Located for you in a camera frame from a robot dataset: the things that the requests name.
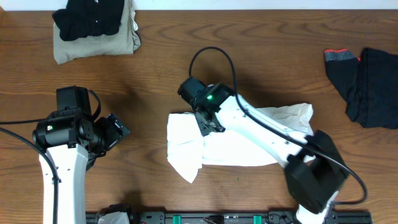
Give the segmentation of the white t-shirt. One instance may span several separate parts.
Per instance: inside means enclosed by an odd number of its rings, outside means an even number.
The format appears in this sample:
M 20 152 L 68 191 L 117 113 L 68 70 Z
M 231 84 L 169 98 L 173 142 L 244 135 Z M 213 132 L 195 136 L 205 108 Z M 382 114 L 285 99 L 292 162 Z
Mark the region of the white t-shirt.
M 310 120 L 313 107 L 308 103 L 259 111 L 289 128 L 313 134 Z M 277 161 L 241 134 L 226 130 L 202 136 L 192 113 L 169 114 L 167 160 L 187 182 L 192 183 L 203 165 L 256 167 Z

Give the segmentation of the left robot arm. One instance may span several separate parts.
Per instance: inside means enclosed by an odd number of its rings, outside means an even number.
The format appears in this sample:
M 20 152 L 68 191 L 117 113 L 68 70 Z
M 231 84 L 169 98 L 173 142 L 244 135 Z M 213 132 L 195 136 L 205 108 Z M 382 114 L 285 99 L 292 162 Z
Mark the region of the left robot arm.
M 44 223 L 98 223 L 85 209 L 85 174 L 130 133 L 114 114 L 97 118 L 79 108 L 54 111 L 33 132 L 44 180 Z

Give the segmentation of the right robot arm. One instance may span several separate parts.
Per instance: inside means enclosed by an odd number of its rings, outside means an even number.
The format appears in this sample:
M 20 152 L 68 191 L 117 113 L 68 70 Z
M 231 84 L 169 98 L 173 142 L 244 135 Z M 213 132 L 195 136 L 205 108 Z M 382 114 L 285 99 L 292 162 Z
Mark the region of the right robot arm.
M 299 223 L 323 223 L 350 174 L 331 137 L 288 128 L 219 83 L 194 88 L 189 104 L 204 136 L 234 131 L 271 155 L 283 168 L 288 190 L 299 204 Z

